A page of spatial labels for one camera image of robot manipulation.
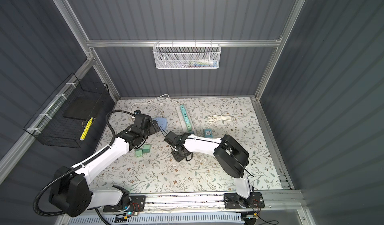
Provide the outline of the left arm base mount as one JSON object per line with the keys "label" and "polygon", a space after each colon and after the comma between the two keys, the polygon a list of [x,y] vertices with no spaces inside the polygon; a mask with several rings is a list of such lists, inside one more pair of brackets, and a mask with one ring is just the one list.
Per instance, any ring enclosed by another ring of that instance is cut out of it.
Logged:
{"label": "left arm base mount", "polygon": [[104,213],[142,212],[146,204],[146,196],[129,196],[122,198],[115,206],[104,206]]}

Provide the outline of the long white power strip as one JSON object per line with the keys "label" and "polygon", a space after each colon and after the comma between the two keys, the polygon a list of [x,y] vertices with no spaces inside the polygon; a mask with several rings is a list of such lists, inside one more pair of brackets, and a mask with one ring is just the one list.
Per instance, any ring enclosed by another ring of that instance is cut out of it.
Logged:
{"label": "long white power strip", "polygon": [[195,127],[193,125],[192,119],[189,116],[187,107],[185,105],[179,105],[176,108],[180,125],[184,133],[196,134]]}

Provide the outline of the green plug adapter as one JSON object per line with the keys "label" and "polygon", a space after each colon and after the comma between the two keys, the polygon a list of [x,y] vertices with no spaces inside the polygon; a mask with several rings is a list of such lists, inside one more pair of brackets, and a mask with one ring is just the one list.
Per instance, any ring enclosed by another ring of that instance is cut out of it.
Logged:
{"label": "green plug adapter", "polygon": [[141,158],[142,156],[143,156],[143,150],[142,149],[135,150],[135,157],[136,158]]}
{"label": "green plug adapter", "polygon": [[151,152],[151,145],[150,144],[145,144],[142,147],[142,152],[144,154],[150,153]]}

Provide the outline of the teal power strip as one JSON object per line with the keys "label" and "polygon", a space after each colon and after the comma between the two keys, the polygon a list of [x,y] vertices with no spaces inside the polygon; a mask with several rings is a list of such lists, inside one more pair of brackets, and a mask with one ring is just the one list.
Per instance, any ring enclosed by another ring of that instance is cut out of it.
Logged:
{"label": "teal power strip", "polygon": [[204,137],[205,138],[213,138],[213,132],[211,129],[204,129]]}

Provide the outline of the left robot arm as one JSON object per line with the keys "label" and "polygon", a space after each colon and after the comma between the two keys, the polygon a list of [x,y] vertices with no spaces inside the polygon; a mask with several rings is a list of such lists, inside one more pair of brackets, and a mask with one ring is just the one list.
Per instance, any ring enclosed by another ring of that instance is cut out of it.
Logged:
{"label": "left robot arm", "polygon": [[86,210],[102,206],[115,206],[121,211],[132,209],[130,193],[120,187],[90,189],[92,181],[119,157],[136,150],[146,139],[160,131],[150,116],[136,114],[133,125],[118,133],[111,145],[78,164],[79,169],[69,175],[69,168],[62,167],[55,173],[58,179],[51,187],[49,202],[65,214],[76,217]]}

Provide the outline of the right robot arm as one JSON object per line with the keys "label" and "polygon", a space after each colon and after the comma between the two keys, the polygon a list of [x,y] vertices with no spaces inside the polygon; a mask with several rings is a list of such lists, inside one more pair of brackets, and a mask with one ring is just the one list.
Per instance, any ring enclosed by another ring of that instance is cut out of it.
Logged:
{"label": "right robot arm", "polygon": [[235,181],[236,193],[243,199],[249,199],[252,188],[249,182],[249,153],[233,137],[224,135],[221,139],[198,137],[191,133],[176,135],[169,132],[165,142],[172,149],[172,156],[179,163],[190,161],[195,153],[214,157],[224,172]]}

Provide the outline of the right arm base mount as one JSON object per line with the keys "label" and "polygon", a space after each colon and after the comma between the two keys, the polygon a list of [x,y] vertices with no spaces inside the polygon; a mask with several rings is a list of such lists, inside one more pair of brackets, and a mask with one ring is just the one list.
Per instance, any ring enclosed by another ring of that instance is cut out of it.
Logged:
{"label": "right arm base mount", "polygon": [[263,209],[264,199],[261,193],[251,192],[249,198],[245,199],[236,193],[224,194],[225,208],[230,209]]}

